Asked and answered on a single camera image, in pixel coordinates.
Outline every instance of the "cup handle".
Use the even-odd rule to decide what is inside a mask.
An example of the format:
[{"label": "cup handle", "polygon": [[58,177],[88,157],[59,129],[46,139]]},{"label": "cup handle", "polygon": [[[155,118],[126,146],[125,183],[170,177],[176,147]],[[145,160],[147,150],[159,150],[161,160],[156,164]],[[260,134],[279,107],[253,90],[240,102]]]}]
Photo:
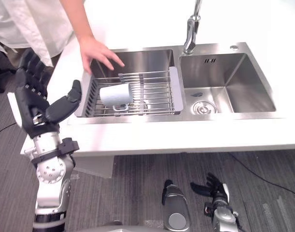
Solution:
[{"label": "cup handle", "polygon": [[115,108],[115,105],[114,105],[114,106],[113,106],[113,110],[116,111],[116,112],[128,111],[128,109],[129,109],[128,104],[125,104],[125,106],[126,106],[125,109],[117,110],[117,109]]}]

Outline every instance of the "white lab coat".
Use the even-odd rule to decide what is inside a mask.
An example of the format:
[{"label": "white lab coat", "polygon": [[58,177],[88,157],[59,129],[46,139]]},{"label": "white lab coat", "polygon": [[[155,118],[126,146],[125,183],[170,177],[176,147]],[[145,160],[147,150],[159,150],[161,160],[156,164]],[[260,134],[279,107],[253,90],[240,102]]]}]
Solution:
[{"label": "white lab coat", "polygon": [[0,42],[12,49],[31,47],[46,66],[72,32],[59,0],[0,0]]}]

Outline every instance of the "cup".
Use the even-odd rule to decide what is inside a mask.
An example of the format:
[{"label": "cup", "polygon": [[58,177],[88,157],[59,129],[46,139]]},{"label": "cup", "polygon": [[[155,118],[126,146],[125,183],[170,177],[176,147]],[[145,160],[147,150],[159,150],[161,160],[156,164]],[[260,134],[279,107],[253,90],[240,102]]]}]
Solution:
[{"label": "cup", "polygon": [[127,111],[128,104],[133,103],[132,91],[128,83],[103,87],[99,94],[102,103],[107,107],[113,107],[113,110],[117,112]]}]

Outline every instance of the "black cable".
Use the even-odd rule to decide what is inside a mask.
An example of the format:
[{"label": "black cable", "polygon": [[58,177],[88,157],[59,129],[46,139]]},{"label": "black cable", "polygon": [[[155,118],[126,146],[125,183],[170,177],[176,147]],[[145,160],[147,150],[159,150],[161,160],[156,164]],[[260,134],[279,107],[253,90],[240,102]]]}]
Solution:
[{"label": "black cable", "polygon": [[243,164],[240,160],[238,160],[238,158],[236,158],[232,153],[230,153],[230,152],[228,152],[237,162],[239,162],[244,168],[246,168],[250,173],[252,173],[252,174],[254,174],[256,177],[258,177],[259,179],[261,179],[261,180],[263,180],[263,181],[265,181],[265,182],[267,182],[267,183],[269,183],[269,184],[271,184],[271,185],[274,185],[274,186],[277,186],[277,187],[279,187],[279,188],[282,188],[282,189],[284,189],[284,190],[287,190],[287,191],[289,191],[289,192],[291,192],[291,193],[293,193],[294,195],[295,195],[295,192],[293,192],[292,190],[290,190],[290,189],[288,189],[288,188],[286,188],[286,187],[283,187],[283,186],[280,186],[280,185],[278,185],[278,184],[274,184],[274,183],[272,183],[272,182],[269,182],[268,180],[265,180],[264,178],[262,178],[261,176],[259,176],[259,175],[257,175],[256,173],[254,173],[252,170],[250,170],[245,164]]},{"label": "black cable", "polygon": [[7,129],[8,127],[11,127],[11,126],[13,126],[13,125],[15,125],[15,124],[16,124],[16,122],[12,123],[12,124],[9,125],[9,126],[6,126],[5,128],[1,129],[0,132],[2,132],[3,130],[5,130],[5,129]]}]

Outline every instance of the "faucet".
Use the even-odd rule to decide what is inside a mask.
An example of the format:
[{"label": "faucet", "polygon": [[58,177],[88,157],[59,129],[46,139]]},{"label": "faucet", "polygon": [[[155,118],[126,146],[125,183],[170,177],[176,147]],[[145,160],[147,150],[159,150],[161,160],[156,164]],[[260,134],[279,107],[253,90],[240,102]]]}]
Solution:
[{"label": "faucet", "polygon": [[201,17],[199,16],[201,4],[202,0],[196,0],[194,14],[190,16],[190,18],[187,21],[187,39],[183,48],[183,52],[185,54],[193,53],[194,48],[196,46],[197,29],[199,27],[199,22],[201,19]]}]

